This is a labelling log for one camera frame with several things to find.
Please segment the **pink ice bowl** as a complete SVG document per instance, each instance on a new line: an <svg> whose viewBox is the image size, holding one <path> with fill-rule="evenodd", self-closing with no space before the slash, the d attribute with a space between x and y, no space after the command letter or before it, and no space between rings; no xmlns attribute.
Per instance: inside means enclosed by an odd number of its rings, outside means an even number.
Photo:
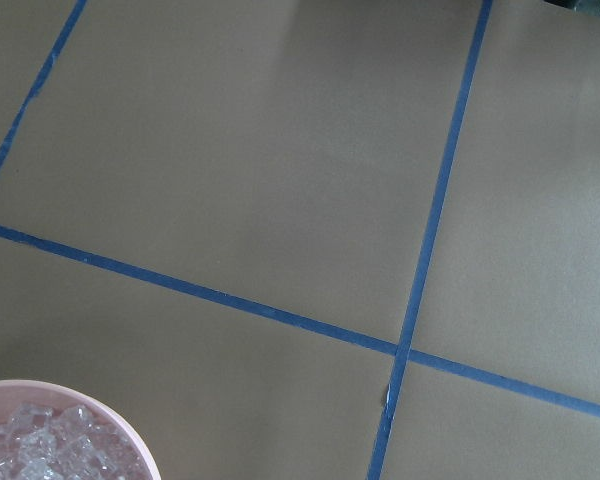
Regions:
<svg viewBox="0 0 600 480"><path fill-rule="evenodd" d="M156 462L138 432L115 410L86 394L49 382L24 379L0 380L0 423L24 402L64 410L75 405L86 406L98 420L116 425L128 438L142 460L150 479L159 480Z"/></svg>

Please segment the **heap of ice cubes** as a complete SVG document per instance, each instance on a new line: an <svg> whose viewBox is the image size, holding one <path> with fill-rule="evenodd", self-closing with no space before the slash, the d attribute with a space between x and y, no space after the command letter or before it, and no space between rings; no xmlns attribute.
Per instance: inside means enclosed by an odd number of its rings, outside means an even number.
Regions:
<svg viewBox="0 0 600 480"><path fill-rule="evenodd" d="M0 424L0 479L148 479L131 441L77 405L20 404Z"/></svg>

